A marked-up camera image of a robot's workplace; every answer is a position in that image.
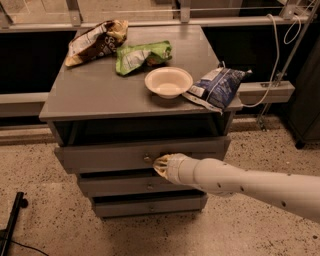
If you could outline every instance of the snack bag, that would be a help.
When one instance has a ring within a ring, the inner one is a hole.
[[[192,102],[222,113],[236,95],[241,81],[251,74],[229,68],[217,68],[203,76],[182,94]]]
[[[144,63],[149,66],[162,64],[172,58],[171,49],[169,41],[121,46],[117,49],[116,72],[126,75]]]
[[[102,22],[69,43],[65,65],[75,66],[116,52],[127,39],[128,21]]]

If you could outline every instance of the cable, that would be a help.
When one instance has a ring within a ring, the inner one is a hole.
[[[303,15],[310,7],[311,5],[315,2],[315,0],[312,0],[311,3],[305,8],[305,10],[301,13],[301,15]],[[271,15],[271,14],[268,14],[267,17],[269,17],[271,20],[272,20],[272,23],[273,23],[273,27],[274,27],[274,34],[275,34],[275,41],[276,41],[276,48],[277,48],[277,59],[276,59],[276,62],[274,64],[274,67],[273,67],[273,70],[272,70],[272,74],[271,74],[271,77],[270,77],[270,81],[269,81],[269,85],[267,87],[267,90],[265,92],[265,94],[263,95],[262,99],[257,102],[256,104],[253,104],[253,105],[245,105],[243,104],[244,107],[246,108],[254,108],[256,106],[258,106],[259,104],[261,104],[264,99],[267,97],[269,91],[270,91],[270,88],[271,88],[271,85],[272,85],[272,82],[273,82],[273,77],[274,77],[274,73],[276,71],[276,68],[278,66],[278,62],[279,62],[279,58],[280,58],[280,49],[279,49],[279,39],[278,39],[278,32],[277,32],[277,25],[276,25],[276,22],[275,22],[275,19],[274,17]],[[297,20],[291,25],[291,27],[288,29],[287,33],[285,34],[285,37],[283,39],[284,43],[285,44],[290,44],[291,42],[293,42],[297,36],[299,35],[300,33],[300,30],[301,30],[301,19],[299,16],[295,15],[295,17],[297,18],[298,22],[299,22],[299,28],[298,28],[298,31],[296,33],[296,35],[289,41],[289,42],[286,42],[286,38],[289,34],[289,31],[292,29],[292,27],[297,23]]]
[[[258,106],[267,97],[267,95],[268,95],[268,93],[270,91],[270,88],[271,88],[271,85],[272,85],[272,81],[273,81],[273,77],[274,77],[274,74],[276,72],[276,69],[277,69],[277,66],[278,66],[278,62],[279,62],[279,58],[280,58],[280,48],[279,48],[277,24],[276,24],[276,21],[275,21],[274,17],[271,14],[268,14],[267,17],[269,17],[272,20],[272,23],[273,23],[274,36],[275,36],[275,42],[276,42],[276,48],[277,48],[277,59],[276,59],[276,62],[274,64],[274,66],[273,66],[273,70],[272,70],[272,74],[271,74],[271,77],[270,77],[269,85],[268,85],[267,90],[266,90],[265,94],[263,95],[262,99],[259,102],[257,102],[256,104],[253,104],[253,105],[245,105],[245,104],[243,104],[243,106],[246,107],[246,108],[254,108],[254,107]]]
[[[293,26],[297,23],[297,20],[295,20],[294,23],[292,23],[292,25],[291,25],[290,28],[288,29],[287,33],[284,35],[284,38],[283,38],[283,43],[284,43],[284,44],[291,44],[291,43],[297,38],[297,36],[299,35],[299,33],[300,33],[300,31],[301,31],[301,19],[300,19],[300,17],[297,16],[297,15],[294,15],[294,17],[299,21],[298,31],[297,31],[297,33],[295,34],[295,36],[294,36],[289,42],[287,42],[287,37],[288,37],[289,32],[291,31],[291,29],[293,28]]]
[[[14,244],[20,245],[20,246],[22,246],[22,247],[25,247],[25,248],[28,248],[28,249],[31,249],[31,250],[35,250],[35,251],[37,251],[37,252],[42,253],[43,255],[49,256],[49,255],[48,255],[48,254],[46,254],[45,252],[43,252],[43,251],[41,251],[41,250],[39,250],[39,249],[37,249],[37,248],[34,248],[34,247],[32,247],[32,246],[28,246],[28,245],[20,244],[20,243],[18,243],[18,242],[15,242],[15,241],[13,241],[13,240],[9,240],[9,239],[7,239],[7,238],[3,238],[3,237],[0,237],[0,239],[3,239],[3,240],[6,240],[6,241],[9,241],[9,242],[11,242],[11,243],[14,243]]]

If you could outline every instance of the white bowl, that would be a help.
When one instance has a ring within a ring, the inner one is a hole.
[[[190,89],[192,76],[175,67],[157,68],[145,78],[147,88],[165,99],[173,99]]]

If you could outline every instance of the black cabinet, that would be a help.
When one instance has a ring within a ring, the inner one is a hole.
[[[320,142],[320,36],[296,81],[285,116],[297,137],[297,148]]]

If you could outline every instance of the black tripod leg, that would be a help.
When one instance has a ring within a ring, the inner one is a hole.
[[[27,207],[28,201],[23,199],[23,192],[18,192],[14,200],[6,229],[0,231],[0,256],[6,256],[9,250],[13,230],[17,222],[20,207]]]

